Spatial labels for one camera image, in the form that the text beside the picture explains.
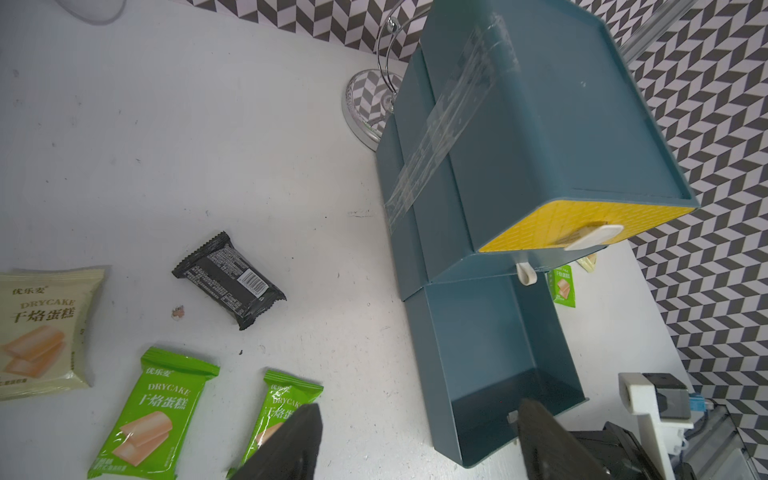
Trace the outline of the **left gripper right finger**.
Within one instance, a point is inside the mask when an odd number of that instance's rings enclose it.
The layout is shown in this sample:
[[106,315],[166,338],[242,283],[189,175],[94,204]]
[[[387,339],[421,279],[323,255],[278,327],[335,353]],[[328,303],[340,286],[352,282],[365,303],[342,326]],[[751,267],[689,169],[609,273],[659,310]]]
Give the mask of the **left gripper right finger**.
[[540,402],[525,399],[518,412],[518,437],[528,479],[612,479]]

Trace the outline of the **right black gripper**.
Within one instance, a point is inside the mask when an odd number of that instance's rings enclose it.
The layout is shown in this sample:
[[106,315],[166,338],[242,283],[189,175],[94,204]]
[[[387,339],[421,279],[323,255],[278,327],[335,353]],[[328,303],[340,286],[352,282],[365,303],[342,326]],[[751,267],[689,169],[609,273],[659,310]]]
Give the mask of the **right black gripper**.
[[663,478],[634,434],[614,423],[606,422],[599,431],[573,431],[572,435],[612,479]]

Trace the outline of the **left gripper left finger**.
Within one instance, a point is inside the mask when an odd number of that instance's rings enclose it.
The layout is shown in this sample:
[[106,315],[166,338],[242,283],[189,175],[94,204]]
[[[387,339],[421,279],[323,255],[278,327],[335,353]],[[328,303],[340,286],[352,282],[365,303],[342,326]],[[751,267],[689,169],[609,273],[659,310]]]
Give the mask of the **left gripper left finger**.
[[320,407],[303,405],[230,478],[312,480],[322,434]]

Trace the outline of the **green cookie packet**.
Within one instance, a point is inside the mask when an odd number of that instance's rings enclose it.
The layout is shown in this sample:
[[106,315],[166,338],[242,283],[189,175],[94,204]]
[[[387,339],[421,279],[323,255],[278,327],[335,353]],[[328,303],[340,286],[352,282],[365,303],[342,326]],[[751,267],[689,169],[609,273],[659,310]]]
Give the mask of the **green cookie packet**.
[[141,357],[141,375],[87,477],[175,479],[188,428],[206,383],[220,367],[157,347]]
[[264,375],[267,393],[257,418],[246,453],[235,468],[241,467],[265,442],[283,426],[290,416],[301,406],[316,404],[324,387],[293,375],[269,370]]
[[547,273],[550,296],[555,304],[576,307],[573,272],[570,265],[555,268]]

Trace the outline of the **teal bottom drawer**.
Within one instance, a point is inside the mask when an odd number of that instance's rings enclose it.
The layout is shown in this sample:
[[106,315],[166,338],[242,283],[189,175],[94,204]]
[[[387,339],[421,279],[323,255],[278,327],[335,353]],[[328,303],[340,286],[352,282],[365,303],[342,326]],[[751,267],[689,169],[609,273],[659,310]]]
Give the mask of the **teal bottom drawer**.
[[518,436],[523,400],[557,416],[586,400],[544,283],[429,284],[404,302],[436,451],[472,468]]

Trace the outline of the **teal drawer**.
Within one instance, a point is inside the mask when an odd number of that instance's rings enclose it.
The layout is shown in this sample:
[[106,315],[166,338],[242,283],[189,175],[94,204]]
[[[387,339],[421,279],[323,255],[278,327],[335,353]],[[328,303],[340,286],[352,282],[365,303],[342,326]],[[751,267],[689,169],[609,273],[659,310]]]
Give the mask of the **teal drawer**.
[[518,436],[523,400],[557,416],[586,400],[544,283],[429,284],[404,302],[436,451],[472,468]]
[[518,264],[528,264],[535,272],[548,272],[606,248],[598,245],[584,250],[536,249],[505,252],[459,252],[425,256],[429,281],[448,283],[486,277],[514,275]]

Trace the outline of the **black cookie packet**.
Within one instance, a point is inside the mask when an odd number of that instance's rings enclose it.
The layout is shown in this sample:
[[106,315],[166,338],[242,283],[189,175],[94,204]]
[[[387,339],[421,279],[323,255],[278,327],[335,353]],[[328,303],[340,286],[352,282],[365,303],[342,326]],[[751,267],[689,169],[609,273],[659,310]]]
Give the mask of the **black cookie packet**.
[[240,330],[254,324],[276,302],[286,301],[282,290],[262,275],[221,231],[172,270],[186,278],[225,308]]

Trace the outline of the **yellow top drawer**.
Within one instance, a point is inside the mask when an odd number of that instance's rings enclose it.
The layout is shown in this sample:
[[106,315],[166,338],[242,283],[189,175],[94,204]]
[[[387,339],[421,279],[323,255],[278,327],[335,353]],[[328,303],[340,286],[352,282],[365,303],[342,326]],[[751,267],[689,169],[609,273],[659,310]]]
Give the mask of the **yellow top drawer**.
[[625,240],[691,213],[692,206],[555,200],[546,203],[479,248],[482,253],[564,248],[583,232],[605,225],[622,231],[608,242]]

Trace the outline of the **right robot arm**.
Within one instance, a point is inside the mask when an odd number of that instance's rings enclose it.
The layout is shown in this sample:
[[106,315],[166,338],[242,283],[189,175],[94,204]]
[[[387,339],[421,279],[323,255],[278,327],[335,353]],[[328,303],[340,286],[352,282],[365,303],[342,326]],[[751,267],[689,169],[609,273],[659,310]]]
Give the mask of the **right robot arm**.
[[[577,431],[575,438],[613,479],[659,479],[639,441],[608,422],[601,431]],[[684,435],[687,448],[671,459],[675,479],[757,479],[759,473],[727,408],[716,405]]]

